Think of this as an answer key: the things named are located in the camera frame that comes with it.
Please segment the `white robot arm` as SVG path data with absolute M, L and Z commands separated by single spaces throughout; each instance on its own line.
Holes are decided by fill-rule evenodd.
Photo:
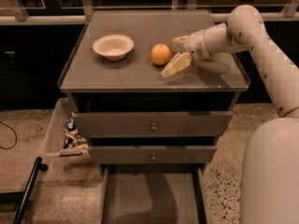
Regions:
M 299 224 L 299 68 L 268 34 L 260 11 L 235 7 L 226 22 L 172 43 L 180 51 L 164 77 L 218 53 L 249 53 L 273 116 L 256 127 L 244 147 L 239 224 Z

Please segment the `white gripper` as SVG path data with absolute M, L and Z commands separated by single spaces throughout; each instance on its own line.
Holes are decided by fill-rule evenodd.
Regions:
M 192 60 L 201 61 L 210 57 L 204 40 L 204 30 L 187 36 L 174 37 L 172 43 L 187 52 L 177 53 L 162 71 L 163 77 L 171 77 L 191 65 Z

